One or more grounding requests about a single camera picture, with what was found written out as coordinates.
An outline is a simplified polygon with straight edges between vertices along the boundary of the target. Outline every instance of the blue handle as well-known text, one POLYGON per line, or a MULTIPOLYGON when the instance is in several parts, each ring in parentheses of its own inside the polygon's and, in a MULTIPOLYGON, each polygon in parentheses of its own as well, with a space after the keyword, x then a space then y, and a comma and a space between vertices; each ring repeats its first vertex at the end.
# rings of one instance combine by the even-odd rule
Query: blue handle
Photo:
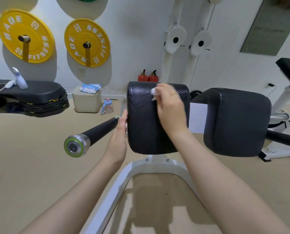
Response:
POLYGON ((102 107, 102 110, 101 110, 101 114, 104 112, 105 106, 106 106, 106 104, 104 103, 103 107, 102 107))

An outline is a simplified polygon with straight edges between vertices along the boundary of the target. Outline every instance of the person's left arm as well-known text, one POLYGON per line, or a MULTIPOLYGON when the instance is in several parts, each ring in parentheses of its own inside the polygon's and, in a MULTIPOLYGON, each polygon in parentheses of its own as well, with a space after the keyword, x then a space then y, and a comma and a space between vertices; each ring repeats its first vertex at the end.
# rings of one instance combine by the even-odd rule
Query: person's left arm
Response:
POLYGON ((33 220, 21 234, 78 234, 112 176, 120 169, 126 153, 127 110, 119 119, 100 161, 64 196, 33 220))

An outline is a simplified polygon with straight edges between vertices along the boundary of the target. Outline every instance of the forearm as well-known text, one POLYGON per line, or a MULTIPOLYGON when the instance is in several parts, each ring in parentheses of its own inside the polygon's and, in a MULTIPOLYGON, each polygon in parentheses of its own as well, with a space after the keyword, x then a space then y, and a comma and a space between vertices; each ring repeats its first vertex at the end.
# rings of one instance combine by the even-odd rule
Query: forearm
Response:
POLYGON ((21 233, 79 233, 104 188, 120 168, 103 156, 76 185, 44 211, 21 233))
POLYGON ((170 138, 223 233, 290 233, 265 202, 188 130, 170 138))

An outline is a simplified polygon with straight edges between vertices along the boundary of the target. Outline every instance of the person's right arm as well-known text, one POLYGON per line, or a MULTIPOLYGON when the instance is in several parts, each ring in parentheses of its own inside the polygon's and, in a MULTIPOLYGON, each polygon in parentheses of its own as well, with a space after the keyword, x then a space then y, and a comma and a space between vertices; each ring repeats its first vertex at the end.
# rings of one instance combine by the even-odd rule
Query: person's right arm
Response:
POLYGON ((158 116, 189 170, 203 204, 223 233, 290 233, 289 228, 239 177, 199 143, 186 125, 176 90, 158 84, 158 116))

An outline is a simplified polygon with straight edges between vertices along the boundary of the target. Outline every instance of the yellow weight plate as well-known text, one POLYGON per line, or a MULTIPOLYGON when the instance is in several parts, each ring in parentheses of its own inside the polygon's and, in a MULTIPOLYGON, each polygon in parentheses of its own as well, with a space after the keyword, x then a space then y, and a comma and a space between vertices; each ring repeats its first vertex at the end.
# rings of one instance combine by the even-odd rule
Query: yellow weight plate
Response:
POLYGON ((18 9, 2 13, 0 37, 8 50, 30 63, 45 62, 55 48, 54 37, 45 23, 18 9))
POLYGON ((76 19, 68 25, 65 44, 70 55, 87 67, 104 64, 110 54, 110 42, 106 32, 88 19, 76 19))

